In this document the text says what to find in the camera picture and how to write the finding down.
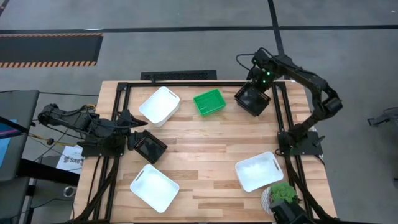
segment green plant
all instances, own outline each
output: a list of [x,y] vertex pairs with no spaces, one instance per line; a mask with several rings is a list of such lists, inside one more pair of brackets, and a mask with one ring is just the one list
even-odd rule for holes
[[271,202],[286,200],[288,203],[297,201],[296,191],[288,182],[281,182],[271,186]]

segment yellow black striped tape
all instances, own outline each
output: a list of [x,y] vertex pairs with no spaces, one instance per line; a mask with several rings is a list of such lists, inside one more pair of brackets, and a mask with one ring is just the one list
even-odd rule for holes
[[82,36],[104,36],[98,34],[0,34],[0,37],[82,37]]
[[76,67],[94,66],[97,62],[0,62],[0,68]]

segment potted plant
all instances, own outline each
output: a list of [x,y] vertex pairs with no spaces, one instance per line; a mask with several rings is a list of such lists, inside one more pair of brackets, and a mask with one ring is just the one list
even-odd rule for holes
[[272,211],[269,205],[278,200],[286,200],[288,203],[292,203],[298,202],[299,198],[294,188],[284,181],[266,188],[261,194],[261,205],[270,215],[272,215]]

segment plant pot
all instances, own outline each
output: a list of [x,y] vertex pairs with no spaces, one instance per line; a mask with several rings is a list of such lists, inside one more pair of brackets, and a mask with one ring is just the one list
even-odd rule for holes
[[273,214],[269,206],[271,205],[271,187],[267,187],[261,193],[261,206],[270,215]]

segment paper sign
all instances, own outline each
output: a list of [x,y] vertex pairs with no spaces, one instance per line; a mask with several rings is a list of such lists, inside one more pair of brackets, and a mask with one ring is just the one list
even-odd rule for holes
[[83,166],[83,157],[81,156],[82,148],[80,146],[65,146],[63,155],[57,164],[57,169],[62,169],[75,174],[80,174]]

